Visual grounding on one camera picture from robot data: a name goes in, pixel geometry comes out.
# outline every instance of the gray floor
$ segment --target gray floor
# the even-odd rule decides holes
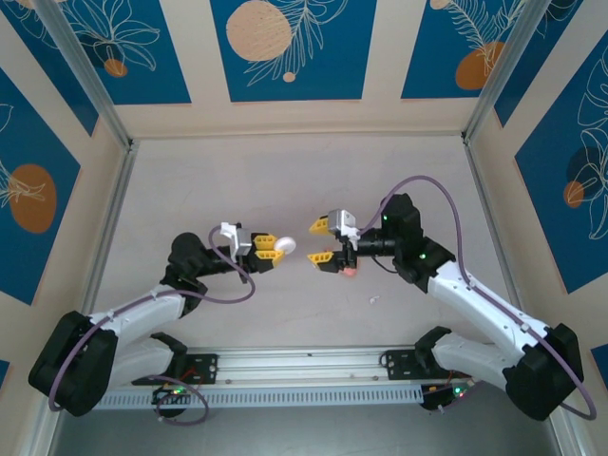
[[[152,411],[66,416],[54,456],[405,456],[559,454],[549,423],[527,419],[482,386],[446,415],[418,406],[212,410],[198,427],[171,427]]]

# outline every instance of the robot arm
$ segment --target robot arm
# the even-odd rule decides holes
[[[276,237],[267,233],[250,233],[240,224],[221,224],[220,233],[230,239],[230,245],[218,247],[247,274],[265,273],[278,266],[293,249],[277,250]],[[95,407],[107,390],[148,375],[165,373],[180,377],[185,371],[186,347],[173,337],[154,331],[165,323],[178,320],[200,304],[199,297],[171,294],[188,291],[206,295],[207,288],[199,277],[228,273],[235,269],[207,249],[192,233],[175,238],[161,284],[142,296],[153,298],[145,304],[122,313],[94,313],[84,316],[78,312],[64,315],[29,373],[29,383],[49,395],[51,387],[67,355],[79,340],[110,317],[88,340],[64,374],[55,402],[74,416],[81,416]]]
[[[469,273],[465,280],[455,256],[424,236],[420,212],[408,195],[393,195],[381,220],[381,228],[360,235],[352,214],[331,211],[318,219],[310,232],[335,236],[342,243],[342,250],[312,254],[309,259],[321,271],[337,273],[356,268],[359,257],[392,257],[395,270],[407,283],[457,310],[495,344],[470,341],[437,327],[416,343],[418,363],[427,371],[460,371],[486,381],[505,390],[526,415],[544,420],[575,385],[527,331],[533,329],[539,334],[582,380],[579,344],[572,330],[562,324],[552,329],[512,307]],[[517,315],[523,325],[473,290],[473,286]]]

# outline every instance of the metal profile frame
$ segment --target metal profile frame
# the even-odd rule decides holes
[[[508,46],[505,47],[503,51],[503,55],[499,62],[497,63],[495,70],[491,73],[488,78],[487,84],[485,85],[484,90],[482,91],[479,101],[475,106],[475,109],[472,113],[471,118],[469,119],[465,131],[463,133],[464,143],[465,143],[465,151],[467,154],[467,158],[469,160],[470,168],[473,173],[473,178],[475,180],[475,184],[477,186],[478,193],[481,198],[482,206],[484,208],[485,217],[490,228],[490,235],[492,236],[492,240],[495,243],[495,247],[497,250],[499,262],[501,264],[501,268],[503,270],[504,279],[507,285],[507,289],[509,291],[509,295],[511,297],[512,302],[519,306],[521,305],[521,301],[519,300],[519,293],[515,286],[513,276],[511,274],[511,267],[509,266],[508,257],[504,251],[504,248],[500,241],[500,234],[498,228],[494,222],[495,218],[493,215],[493,211],[491,209],[491,205],[487,198],[487,191],[485,187],[485,183],[483,181],[483,177],[480,176],[479,167],[476,163],[475,156],[476,152],[472,145],[472,141],[475,139],[478,134],[481,126],[483,125],[483,121],[487,117],[487,115],[493,109],[493,105],[496,103],[498,96],[501,91],[504,89],[504,85],[511,75],[513,68],[519,61],[525,46],[527,45],[529,39],[532,37],[534,30],[542,18],[542,15],[546,11],[546,8],[550,4],[551,0],[538,0],[534,2],[528,2],[528,5],[525,7],[520,20],[513,28],[511,36],[508,39]],[[97,75],[95,69],[92,64],[89,62],[88,58],[82,47],[80,46],[78,39],[71,31],[71,27],[67,22],[67,19],[62,14],[60,7],[53,0],[32,0],[34,7],[38,15],[40,16],[41,21],[47,28],[50,36],[57,44],[58,48],[61,50],[64,58],[68,62],[71,70],[76,75],[78,81],[81,83],[83,88],[85,89],[86,94],[91,99],[91,102],[95,106],[95,108],[100,113],[100,117],[107,123],[108,128],[110,129],[113,136],[116,140],[124,147],[126,151],[121,170],[119,176],[116,180],[115,190],[113,192],[111,201],[109,203],[108,211],[104,220],[104,229],[102,232],[101,240],[96,250],[95,261],[92,266],[89,281],[87,284],[85,299],[83,304],[83,312],[89,313],[92,311],[96,295],[99,291],[99,287],[101,285],[101,279],[105,267],[105,263],[107,261],[107,256],[109,254],[109,248],[111,245],[112,238],[116,231],[116,227],[118,224],[119,214],[121,212],[121,208],[123,205],[124,197],[126,194],[126,189],[128,186],[128,182],[131,176],[131,172],[134,165],[134,160],[137,152],[137,145],[135,147],[131,147],[132,141],[129,138],[129,135],[121,122],[116,109],[111,102],[107,91],[105,90],[103,84],[101,83],[99,76]],[[271,376],[287,375],[288,371],[308,371],[308,373],[312,373],[315,369],[320,369],[319,366],[311,367],[306,369],[306,359],[309,358],[309,353],[312,353],[312,358],[314,359],[324,359],[325,362],[329,362],[330,365],[326,366],[325,374],[328,374],[328,371],[333,371],[333,374],[337,374],[337,377],[334,377],[333,380],[328,380],[327,378],[324,382],[327,384],[327,387],[337,387],[338,385],[352,385],[353,382],[359,386],[369,386],[370,388],[377,386],[380,383],[383,383],[381,380],[381,368],[377,366],[365,365],[363,364],[349,364],[352,362],[354,358],[362,361],[366,356],[377,356],[379,350],[386,350],[387,348],[361,348],[361,349],[314,349],[314,350],[291,350],[291,351],[268,351],[268,350],[250,350],[243,351],[237,358],[240,356],[241,360],[249,359],[252,363],[257,363],[257,367],[251,367],[249,373],[257,371],[258,374],[266,371],[267,374]],[[230,358],[229,353],[227,351],[224,356],[228,356]],[[291,361],[282,366],[282,368],[278,366],[269,366],[264,363],[268,362],[268,356],[261,356],[262,354],[278,356],[278,358],[282,357],[283,361],[287,362],[287,359],[292,357]],[[226,370],[223,374],[231,375],[237,378],[238,367],[234,366],[234,373],[231,374],[231,368],[227,366]],[[377,373],[376,375],[370,375],[372,371]],[[345,372],[349,373],[348,378],[342,377]],[[363,380],[362,376],[358,376],[356,372],[365,376],[366,380]],[[230,378],[222,379],[222,377],[218,376],[218,379],[223,380],[226,383],[226,380],[232,381]],[[30,434],[30,438],[27,439],[27,444],[23,446],[21,449],[22,455],[47,455],[49,450],[51,449],[51,440],[53,438],[53,434],[55,430],[60,428],[61,422],[63,421],[63,417],[56,418],[56,415],[53,415],[47,407],[47,401],[43,400],[40,403],[40,409],[38,413],[37,420],[33,426],[32,433]],[[554,430],[556,432],[556,436],[558,437],[558,441],[560,444],[560,448],[563,454],[590,454],[588,450],[589,446],[584,442],[586,441],[583,431],[581,431],[580,427],[575,427],[572,424],[572,421],[564,413],[562,410],[559,410],[558,413],[554,413],[551,418]]]

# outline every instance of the black cable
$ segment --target black cable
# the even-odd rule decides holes
[[[398,274],[396,271],[391,271],[384,264],[382,264],[380,261],[378,261],[378,258],[376,258],[375,256],[371,256],[370,258],[371,258],[371,261],[373,261],[374,263],[376,263],[378,266],[380,266],[382,269],[384,269],[387,273]]]

